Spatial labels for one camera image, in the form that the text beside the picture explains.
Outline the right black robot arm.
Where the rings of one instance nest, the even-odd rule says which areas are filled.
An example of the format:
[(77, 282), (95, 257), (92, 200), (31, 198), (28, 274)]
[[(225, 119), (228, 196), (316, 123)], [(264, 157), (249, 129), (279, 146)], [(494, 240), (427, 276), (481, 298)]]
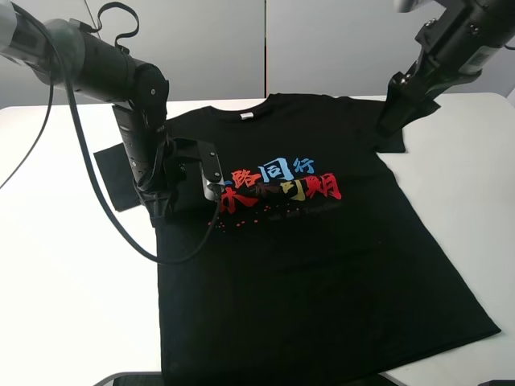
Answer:
[(514, 37), (513, 1), (440, 1), (445, 11), (426, 22), (415, 40), (420, 54), (388, 85), (377, 129), (395, 135), (440, 108), (435, 98), (449, 88), (470, 84), (484, 65)]

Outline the dark robot base front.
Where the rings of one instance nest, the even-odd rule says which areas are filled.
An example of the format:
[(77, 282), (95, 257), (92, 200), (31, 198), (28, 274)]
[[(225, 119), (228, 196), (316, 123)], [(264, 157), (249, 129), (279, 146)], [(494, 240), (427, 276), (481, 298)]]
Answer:
[[(112, 375), (105, 380), (97, 383), (104, 386), (150, 386), (164, 385), (163, 377), (158, 372), (139, 372), (139, 373), (119, 373)], [(347, 383), (347, 385), (403, 385), (399, 380), (395, 380), (386, 374), (368, 376), (360, 380)], [(514, 386), (514, 380), (490, 380), (483, 382), (480, 386)]]

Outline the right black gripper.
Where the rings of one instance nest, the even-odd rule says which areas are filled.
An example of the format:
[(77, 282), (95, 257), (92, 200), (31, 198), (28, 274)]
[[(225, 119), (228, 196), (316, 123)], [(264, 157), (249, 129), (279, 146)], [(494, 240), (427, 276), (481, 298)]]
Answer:
[(389, 82), (386, 101), (377, 121), (377, 132), (390, 138), (406, 125), (435, 113), (439, 108), (423, 80), (416, 75), (398, 72)]

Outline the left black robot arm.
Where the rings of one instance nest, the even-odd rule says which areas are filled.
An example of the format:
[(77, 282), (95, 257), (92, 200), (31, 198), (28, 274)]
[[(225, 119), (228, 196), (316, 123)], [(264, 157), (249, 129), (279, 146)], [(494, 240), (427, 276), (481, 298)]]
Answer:
[(174, 195), (162, 167), (169, 83), (155, 65), (95, 34), (75, 19), (41, 23), (13, 2), (1, 3), (3, 57), (27, 65), (47, 85), (113, 106), (134, 189), (158, 226)]

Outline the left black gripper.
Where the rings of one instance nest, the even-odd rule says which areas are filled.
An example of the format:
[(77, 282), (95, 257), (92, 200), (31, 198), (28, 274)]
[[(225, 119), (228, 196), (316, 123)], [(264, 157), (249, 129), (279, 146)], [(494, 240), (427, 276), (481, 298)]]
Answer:
[(177, 146), (169, 137), (166, 107), (114, 105), (113, 114), (130, 162), (136, 190), (152, 226), (166, 222), (167, 197), (179, 197)]

